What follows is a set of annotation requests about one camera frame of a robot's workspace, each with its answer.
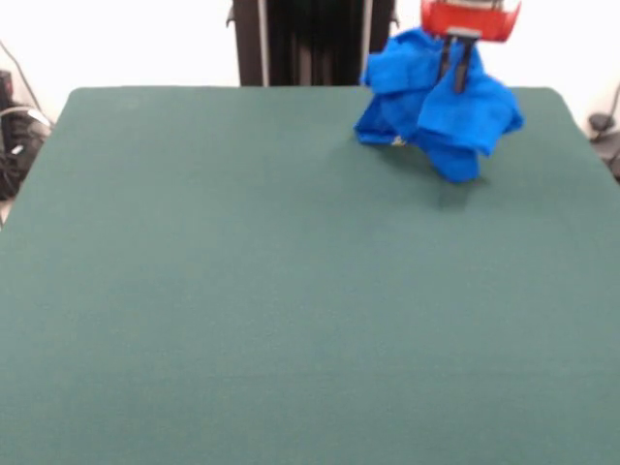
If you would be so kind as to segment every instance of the black stand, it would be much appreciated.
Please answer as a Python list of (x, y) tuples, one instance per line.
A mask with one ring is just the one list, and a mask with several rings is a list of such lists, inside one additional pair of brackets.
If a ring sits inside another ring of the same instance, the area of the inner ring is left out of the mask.
[(365, 59), (364, 8), (372, 5), (371, 52), (388, 41), (394, 11), (394, 0), (264, 0), (265, 59), (259, 3), (233, 1), (241, 85), (357, 85)]

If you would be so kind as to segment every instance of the cable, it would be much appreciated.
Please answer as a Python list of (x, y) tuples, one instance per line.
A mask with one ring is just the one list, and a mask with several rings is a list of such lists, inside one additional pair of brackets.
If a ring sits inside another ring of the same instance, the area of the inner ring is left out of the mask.
[(616, 93), (613, 97), (613, 104), (611, 104), (611, 111), (609, 112), (609, 119), (613, 117), (613, 113), (615, 113), (618, 108), (618, 99), (620, 99), (620, 84), (616, 87)]
[(620, 159), (620, 148), (618, 148), (615, 152), (613, 152), (613, 155), (611, 155), (611, 158), (605, 162), (607, 164), (607, 167), (611, 170), (612, 173), (613, 173), (613, 165), (618, 161), (618, 159)]
[(53, 128), (53, 124), (51, 123), (51, 121), (49, 121), (49, 118), (47, 118), (47, 116), (45, 116), (39, 109), (33, 108), (33, 107), (21, 106), (21, 107), (5, 108), (2, 111), (0, 111), (0, 119), (2, 119), (4, 116), (7, 116), (8, 114), (11, 114), (11, 113), (22, 113), (22, 112), (27, 113), (28, 116), (30, 116), (32, 119), (36, 119), (44, 126), (47, 126), (50, 129)]
[(26, 87), (26, 90), (30, 94), (30, 98), (32, 99), (32, 102), (35, 104), (35, 107), (37, 108), (37, 110), (41, 111), (41, 105), (39, 104), (39, 100), (37, 100), (37, 96), (32, 91), (32, 87), (30, 87), (30, 83), (28, 82), (28, 79), (26, 79), (26, 75), (23, 73), (23, 70), (21, 69), (21, 65), (19, 64), (17, 59), (13, 56), (13, 54), (9, 51), (7, 46), (4, 45), (2, 40), (0, 40), (0, 48), (2, 48), (2, 50), (9, 57), (9, 59), (13, 61), (13, 64), (15, 65), (15, 68), (17, 69), (17, 73), (19, 74), (19, 77), (21, 78), (21, 81), (23, 82), (23, 85)]

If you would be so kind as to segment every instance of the green tabletop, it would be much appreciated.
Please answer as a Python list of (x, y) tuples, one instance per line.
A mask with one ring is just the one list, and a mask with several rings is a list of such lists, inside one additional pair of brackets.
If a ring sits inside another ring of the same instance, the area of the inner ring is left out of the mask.
[(75, 92), (0, 232), (0, 464), (618, 465), (620, 191), (516, 92), (463, 186), (363, 89)]

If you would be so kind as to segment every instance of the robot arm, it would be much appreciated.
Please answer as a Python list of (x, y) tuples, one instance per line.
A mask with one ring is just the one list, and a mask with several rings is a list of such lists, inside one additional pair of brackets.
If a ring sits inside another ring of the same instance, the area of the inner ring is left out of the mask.
[(452, 42), (461, 42), (465, 52), (456, 69), (455, 90), (462, 92), (476, 41), (507, 41), (520, 10), (520, 2), (512, 11), (505, 9), (504, 0), (422, 0), (422, 28), (428, 34), (444, 39), (438, 79), (450, 68)]

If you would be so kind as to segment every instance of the blue towel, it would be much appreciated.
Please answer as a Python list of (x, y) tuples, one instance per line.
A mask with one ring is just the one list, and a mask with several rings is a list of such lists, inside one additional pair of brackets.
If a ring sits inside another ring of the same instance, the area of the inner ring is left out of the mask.
[(442, 45), (413, 29), (371, 54), (361, 81), (375, 96), (355, 129), (362, 143), (415, 144), (440, 175), (465, 182), (480, 175), (479, 154), (489, 157), (523, 116), (512, 92), (484, 72), (477, 49), (463, 93), (454, 91), (461, 44), (452, 46), (449, 71), (437, 82)]

